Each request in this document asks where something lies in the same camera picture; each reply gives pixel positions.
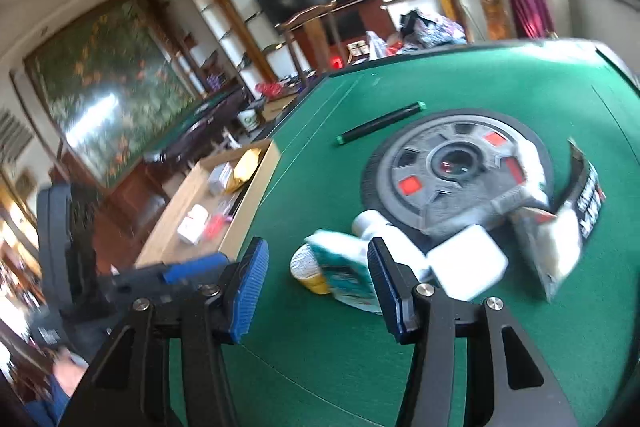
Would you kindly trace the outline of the person's left hand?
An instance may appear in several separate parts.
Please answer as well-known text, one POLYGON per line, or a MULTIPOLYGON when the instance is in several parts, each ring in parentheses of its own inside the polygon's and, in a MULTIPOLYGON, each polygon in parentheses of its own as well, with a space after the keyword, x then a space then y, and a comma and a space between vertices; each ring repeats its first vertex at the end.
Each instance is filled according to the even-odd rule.
POLYGON ((55 353, 52 374, 68 397, 74 394, 87 369, 86 361, 67 348, 61 348, 55 353))

